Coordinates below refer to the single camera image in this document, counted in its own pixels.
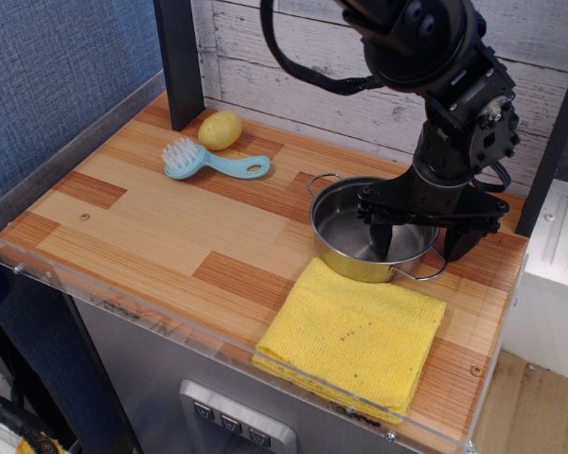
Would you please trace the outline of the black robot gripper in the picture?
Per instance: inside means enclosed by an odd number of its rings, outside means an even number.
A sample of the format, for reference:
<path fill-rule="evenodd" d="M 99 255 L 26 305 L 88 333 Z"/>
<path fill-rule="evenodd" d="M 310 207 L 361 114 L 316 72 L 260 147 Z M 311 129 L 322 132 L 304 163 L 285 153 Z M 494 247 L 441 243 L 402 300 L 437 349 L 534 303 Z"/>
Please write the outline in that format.
<path fill-rule="evenodd" d="M 425 225 L 448 228 L 444 258 L 458 261 L 486 235 L 500 228 L 509 212 L 506 201 L 497 198 L 510 185 L 503 165 L 491 166 L 499 184 L 481 183 L 474 178 L 459 185 L 451 181 L 425 180 L 414 166 L 397 178 L 378 180 L 357 192 L 358 216 L 370 224 L 371 247 L 379 258 L 391 248 L 393 225 Z"/>

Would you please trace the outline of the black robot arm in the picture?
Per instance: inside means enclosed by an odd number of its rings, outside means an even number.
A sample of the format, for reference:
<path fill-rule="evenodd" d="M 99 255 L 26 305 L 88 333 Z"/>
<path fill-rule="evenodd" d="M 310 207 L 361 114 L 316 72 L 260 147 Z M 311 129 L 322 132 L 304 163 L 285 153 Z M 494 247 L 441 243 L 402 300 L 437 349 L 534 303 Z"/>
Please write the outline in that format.
<path fill-rule="evenodd" d="M 342 9 L 375 81 L 425 102 L 411 166 L 359 192 L 372 243 L 387 253 L 397 226 L 442 227 L 445 256 L 457 260 L 509 212 L 500 190 L 476 178 L 485 168 L 508 178 L 501 162 L 520 141 L 513 80 L 483 44 L 468 1 L 345 1 Z"/>

